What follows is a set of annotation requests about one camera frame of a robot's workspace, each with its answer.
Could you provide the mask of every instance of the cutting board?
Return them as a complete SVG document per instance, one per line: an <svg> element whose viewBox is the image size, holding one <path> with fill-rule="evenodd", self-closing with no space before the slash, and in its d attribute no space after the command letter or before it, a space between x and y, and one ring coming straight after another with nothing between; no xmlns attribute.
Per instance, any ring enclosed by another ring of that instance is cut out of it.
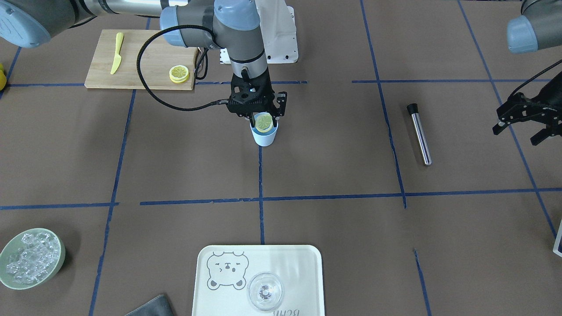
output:
<svg viewBox="0 0 562 316"><path fill-rule="evenodd" d="M110 74L115 55L115 37L123 32L121 65L116 73ZM146 40L157 30L102 30L92 64L86 77L86 88L103 89L144 89L137 74L137 56ZM195 47L172 46L164 36L155 39L145 50L140 69L144 80L153 90L193 90L195 59L199 50ZM170 80L169 71L175 65L189 69L189 79L180 84Z"/></svg>

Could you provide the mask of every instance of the yellow object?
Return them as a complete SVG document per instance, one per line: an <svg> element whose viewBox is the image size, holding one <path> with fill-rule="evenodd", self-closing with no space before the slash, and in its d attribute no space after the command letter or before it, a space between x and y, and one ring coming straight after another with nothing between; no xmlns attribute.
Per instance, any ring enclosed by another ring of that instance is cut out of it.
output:
<svg viewBox="0 0 562 316"><path fill-rule="evenodd" d="M177 65L170 68L170 80L173 83L184 83L189 79L189 69L184 65Z"/></svg>
<svg viewBox="0 0 562 316"><path fill-rule="evenodd" d="M124 37L125 34L123 34L122 32L117 33L117 36L115 37L115 55L113 57L113 66L111 66L110 74L114 74L119 68L119 65L121 65L122 57L121 55L119 55L119 53L121 52L121 46L123 45Z"/></svg>
<svg viewBox="0 0 562 316"><path fill-rule="evenodd" d="M256 115L256 129L260 133L269 132L273 128L273 118L269 113Z"/></svg>
<svg viewBox="0 0 562 316"><path fill-rule="evenodd" d="M0 64L0 91L6 86L6 75L4 75L4 66Z"/></svg>

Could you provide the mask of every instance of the yellow knife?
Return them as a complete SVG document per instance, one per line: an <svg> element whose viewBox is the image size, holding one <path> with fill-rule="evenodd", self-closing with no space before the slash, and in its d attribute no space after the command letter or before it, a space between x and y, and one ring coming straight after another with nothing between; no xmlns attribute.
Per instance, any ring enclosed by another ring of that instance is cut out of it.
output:
<svg viewBox="0 0 562 316"><path fill-rule="evenodd" d="M115 38L115 56L113 57L111 74L114 74L119 68L119 65L121 65L121 55L119 55L119 53L121 52L121 45L123 45L123 37L125 37L125 35L122 32L119 32Z"/></svg>

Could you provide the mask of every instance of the lime slice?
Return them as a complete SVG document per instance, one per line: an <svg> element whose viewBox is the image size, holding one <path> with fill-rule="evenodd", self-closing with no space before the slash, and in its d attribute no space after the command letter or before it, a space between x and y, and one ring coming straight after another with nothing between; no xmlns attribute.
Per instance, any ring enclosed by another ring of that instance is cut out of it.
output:
<svg viewBox="0 0 562 316"><path fill-rule="evenodd" d="M189 69L184 65L170 68L170 80L174 83L184 83L189 78Z"/></svg>
<svg viewBox="0 0 562 316"><path fill-rule="evenodd" d="M255 116L256 129L260 133L269 132L273 128L273 118L269 113L261 113Z"/></svg>

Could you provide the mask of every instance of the cartoon bear face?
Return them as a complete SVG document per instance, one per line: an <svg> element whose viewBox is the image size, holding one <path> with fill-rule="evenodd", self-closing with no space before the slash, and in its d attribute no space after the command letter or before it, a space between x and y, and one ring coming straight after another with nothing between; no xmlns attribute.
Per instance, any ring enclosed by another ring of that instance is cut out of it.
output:
<svg viewBox="0 0 562 316"><path fill-rule="evenodd" d="M221 252L213 255L207 260L209 269L209 280L207 286L211 290L216 290L221 285L232 285L236 290L241 290L246 286L244 274L248 268L248 257L241 253Z"/></svg>

